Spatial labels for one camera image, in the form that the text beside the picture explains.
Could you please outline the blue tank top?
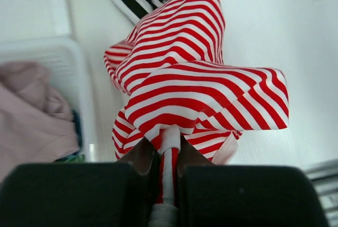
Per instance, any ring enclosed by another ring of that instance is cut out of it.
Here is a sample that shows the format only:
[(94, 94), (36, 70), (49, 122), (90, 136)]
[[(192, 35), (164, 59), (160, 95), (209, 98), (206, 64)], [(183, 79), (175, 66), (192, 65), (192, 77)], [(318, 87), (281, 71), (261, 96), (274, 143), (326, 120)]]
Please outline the blue tank top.
[(74, 128), (77, 134), (77, 143), (79, 146), (79, 150), (77, 152), (74, 152), (68, 156), (62, 157), (60, 159), (57, 159), (55, 162), (59, 163), (84, 163), (85, 162), (85, 155), (83, 154), (83, 142), (82, 142), (82, 132), (81, 132), (81, 121), (79, 114), (73, 110), (73, 123)]

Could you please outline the red striped tank top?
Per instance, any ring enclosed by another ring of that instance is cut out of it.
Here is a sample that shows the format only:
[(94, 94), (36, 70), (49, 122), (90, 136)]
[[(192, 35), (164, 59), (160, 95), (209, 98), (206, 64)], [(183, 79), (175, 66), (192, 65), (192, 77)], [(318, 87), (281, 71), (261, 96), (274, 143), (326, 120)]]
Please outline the red striped tank top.
[(112, 129), (116, 158), (147, 139), (161, 159), (149, 226), (178, 225), (174, 169), (181, 139), (224, 165), (243, 131), (288, 127), (283, 73), (225, 65), (225, 26), (220, 0), (168, 0), (104, 54), (111, 83), (129, 96)]

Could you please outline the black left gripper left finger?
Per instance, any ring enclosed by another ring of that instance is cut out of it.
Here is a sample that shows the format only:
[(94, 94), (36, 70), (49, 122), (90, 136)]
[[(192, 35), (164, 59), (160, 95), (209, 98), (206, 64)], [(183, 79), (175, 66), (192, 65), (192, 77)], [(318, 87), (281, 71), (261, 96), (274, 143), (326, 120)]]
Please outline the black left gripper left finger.
[(1, 226), (146, 226), (155, 149), (114, 163), (23, 164), (1, 184)]

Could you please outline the mauve pink tank top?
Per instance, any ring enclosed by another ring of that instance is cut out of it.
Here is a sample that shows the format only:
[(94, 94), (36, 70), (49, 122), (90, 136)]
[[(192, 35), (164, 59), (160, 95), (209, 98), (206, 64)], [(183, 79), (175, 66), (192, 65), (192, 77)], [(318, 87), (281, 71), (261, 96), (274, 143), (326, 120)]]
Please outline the mauve pink tank top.
[(80, 150), (72, 108), (35, 61), (1, 63), (1, 179), (16, 166)]

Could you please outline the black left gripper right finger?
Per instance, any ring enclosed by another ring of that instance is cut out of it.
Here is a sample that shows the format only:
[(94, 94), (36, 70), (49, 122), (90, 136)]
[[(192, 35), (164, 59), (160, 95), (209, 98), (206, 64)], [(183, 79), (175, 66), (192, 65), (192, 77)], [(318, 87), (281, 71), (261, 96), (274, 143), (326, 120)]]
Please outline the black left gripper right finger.
[(181, 226), (328, 226), (298, 168), (216, 165), (184, 139), (176, 170)]

